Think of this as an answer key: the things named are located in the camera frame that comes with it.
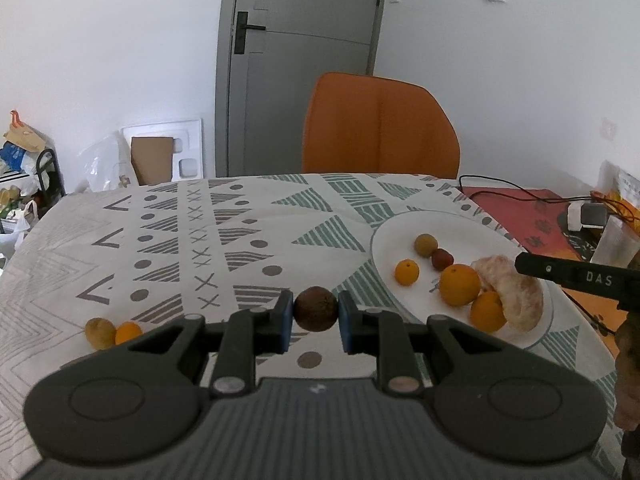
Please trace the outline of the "person's right hand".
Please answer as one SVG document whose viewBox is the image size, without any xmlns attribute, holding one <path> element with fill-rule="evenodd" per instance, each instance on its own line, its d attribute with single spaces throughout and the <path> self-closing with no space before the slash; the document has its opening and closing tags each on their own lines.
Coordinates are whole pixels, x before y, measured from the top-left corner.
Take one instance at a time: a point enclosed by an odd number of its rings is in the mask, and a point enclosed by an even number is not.
<svg viewBox="0 0 640 480">
<path fill-rule="evenodd" d="M 618 356 L 614 424 L 626 432 L 639 428 L 639 315 L 628 313 L 615 334 Z"/>
</svg>

